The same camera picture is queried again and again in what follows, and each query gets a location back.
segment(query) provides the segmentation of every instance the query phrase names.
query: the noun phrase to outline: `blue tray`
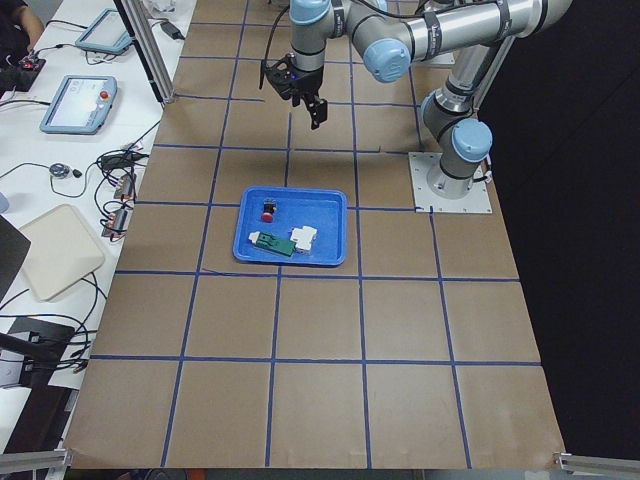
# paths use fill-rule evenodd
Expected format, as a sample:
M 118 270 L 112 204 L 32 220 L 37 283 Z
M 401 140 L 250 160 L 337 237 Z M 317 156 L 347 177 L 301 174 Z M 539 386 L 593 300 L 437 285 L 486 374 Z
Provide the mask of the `blue tray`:
M 276 201 L 272 223 L 260 219 L 268 198 Z M 294 228 L 305 225 L 318 230 L 309 254 L 295 252 L 287 257 L 262 250 L 249 240 L 251 232 L 289 239 Z M 347 197 L 337 190 L 250 187 L 242 195 L 233 254 L 243 262 L 340 265 L 347 255 Z

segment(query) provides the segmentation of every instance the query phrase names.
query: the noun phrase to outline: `person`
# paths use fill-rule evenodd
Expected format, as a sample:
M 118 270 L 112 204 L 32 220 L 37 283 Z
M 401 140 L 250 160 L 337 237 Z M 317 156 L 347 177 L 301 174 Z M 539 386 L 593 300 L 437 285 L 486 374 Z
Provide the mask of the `person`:
M 0 68 L 16 66 L 44 32 L 38 16 L 22 0 L 0 0 Z

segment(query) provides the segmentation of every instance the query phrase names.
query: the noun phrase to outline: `robotic arm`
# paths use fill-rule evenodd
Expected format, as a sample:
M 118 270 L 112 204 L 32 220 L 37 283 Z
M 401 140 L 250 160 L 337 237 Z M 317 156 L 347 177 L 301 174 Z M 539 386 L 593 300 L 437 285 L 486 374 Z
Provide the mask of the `robotic arm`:
M 445 85 L 431 92 L 421 108 L 425 125 L 443 149 L 434 191 L 460 198 L 492 143 L 488 127 L 468 117 L 503 40 L 547 28 L 571 2 L 420 0 L 416 14 L 396 15 L 386 11 L 386 0 L 291 0 L 292 52 L 272 66 L 265 60 L 261 77 L 294 106 L 302 99 L 316 129 L 327 119 L 327 102 L 319 89 L 328 39 L 348 35 L 367 70 L 382 83 L 402 77 L 412 62 L 461 50 Z

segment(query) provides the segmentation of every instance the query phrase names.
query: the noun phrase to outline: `white desk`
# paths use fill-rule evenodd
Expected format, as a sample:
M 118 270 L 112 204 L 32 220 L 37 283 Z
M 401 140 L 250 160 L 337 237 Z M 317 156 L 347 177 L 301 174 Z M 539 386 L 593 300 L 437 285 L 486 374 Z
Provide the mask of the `white desk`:
M 177 2 L 176 11 L 167 15 L 185 35 L 195 3 L 196 0 L 180 0 Z M 113 3 L 110 0 L 65 0 L 54 19 L 89 25 L 105 8 L 112 7 Z M 170 39 L 159 27 L 154 27 L 153 31 L 167 70 L 173 77 L 183 42 Z M 36 50 L 58 43 L 74 43 L 79 34 L 80 30 L 75 27 L 52 23 L 40 38 Z M 100 154 L 134 141 L 160 119 L 162 108 L 153 95 L 133 46 L 111 63 L 100 65 L 88 65 L 84 52 L 73 47 L 46 50 L 42 52 L 41 57 L 47 60 L 47 64 L 33 87 L 27 93 L 16 94 L 15 98 L 51 101 L 65 75 L 112 75 L 117 79 L 119 88 L 114 107 L 105 125 L 97 134 L 90 136 L 47 135 L 40 132 L 40 121 L 46 111 L 44 106 L 16 104 L 3 107 L 0 110 L 0 173 L 23 162 L 45 165 L 61 162 L 84 172 Z M 154 137 L 155 130 L 144 138 L 145 152 L 150 151 Z M 144 169 L 138 170 L 140 180 Z M 99 224 L 100 215 L 93 202 L 93 192 L 101 179 L 99 170 L 92 168 L 88 175 L 86 193 L 80 198 L 70 199 L 55 195 L 51 191 L 49 174 L 43 168 L 21 167 L 0 180 L 0 191 L 10 202 L 9 210 L 3 215 L 19 228 L 58 205 L 71 204 L 82 213 L 92 231 L 99 237 L 102 227 Z M 57 181 L 55 185 L 57 190 L 73 195 L 82 190 L 83 178 L 71 177 Z M 113 189 L 108 187 L 103 186 L 99 191 L 98 200 L 101 203 L 113 196 Z M 103 239 L 101 244 L 104 247 L 106 261 L 95 274 L 100 287 L 108 292 L 120 255 L 121 242 L 110 243 L 108 239 Z M 25 288 L 28 288 L 28 285 L 20 274 L 5 299 Z M 8 305 L 2 313 L 58 313 L 82 319 L 91 307 L 93 295 L 93 287 L 84 282 L 73 285 L 49 302 L 40 302 L 28 292 Z M 104 301 L 99 300 L 98 306 L 87 321 L 88 329 L 98 327 L 103 306 Z M 0 331 L 8 331 L 11 323 L 10 319 L 0 321 Z M 74 326 L 72 322 L 60 323 Z M 70 370 L 64 370 L 55 372 L 50 384 L 79 389 L 82 379 L 82 373 L 73 374 Z M 6 447 L 28 395 L 29 389 L 26 388 L 0 389 L 0 451 Z

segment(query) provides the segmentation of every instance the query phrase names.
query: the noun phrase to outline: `black shirt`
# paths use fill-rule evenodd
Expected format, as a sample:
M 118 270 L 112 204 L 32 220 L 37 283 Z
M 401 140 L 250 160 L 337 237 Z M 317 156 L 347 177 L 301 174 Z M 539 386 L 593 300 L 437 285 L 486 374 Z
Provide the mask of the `black shirt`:
M 17 65 L 29 53 L 29 36 L 11 21 L 15 9 L 24 5 L 22 0 L 0 0 L 0 68 L 6 67 L 7 61 Z

